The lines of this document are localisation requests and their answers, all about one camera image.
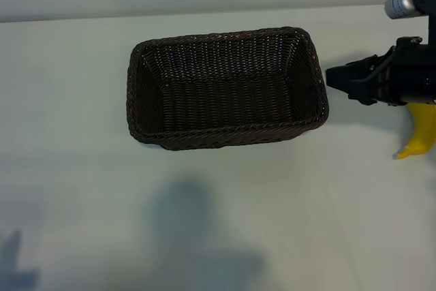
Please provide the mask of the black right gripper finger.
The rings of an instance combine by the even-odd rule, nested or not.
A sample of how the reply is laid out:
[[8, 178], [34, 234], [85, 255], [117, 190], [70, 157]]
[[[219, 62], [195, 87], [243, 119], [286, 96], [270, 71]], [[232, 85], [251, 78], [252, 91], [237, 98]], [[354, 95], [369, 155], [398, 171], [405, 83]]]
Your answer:
[[368, 82], [362, 80], [351, 80], [347, 90], [348, 98], [357, 100], [363, 105], [372, 105], [375, 100], [371, 97], [371, 89]]
[[366, 78], [371, 73], [370, 67], [375, 65], [378, 59], [377, 55], [373, 55], [359, 61], [329, 67], [326, 70], [326, 85], [334, 89], [347, 89], [352, 80]]

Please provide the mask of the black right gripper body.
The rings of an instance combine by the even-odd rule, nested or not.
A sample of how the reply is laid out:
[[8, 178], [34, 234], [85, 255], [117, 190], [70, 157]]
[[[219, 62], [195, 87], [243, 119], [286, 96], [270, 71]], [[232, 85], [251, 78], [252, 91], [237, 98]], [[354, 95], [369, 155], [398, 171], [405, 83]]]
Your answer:
[[425, 103], [425, 73], [418, 65], [421, 37], [400, 37], [369, 76], [369, 95], [376, 102], [393, 106]]

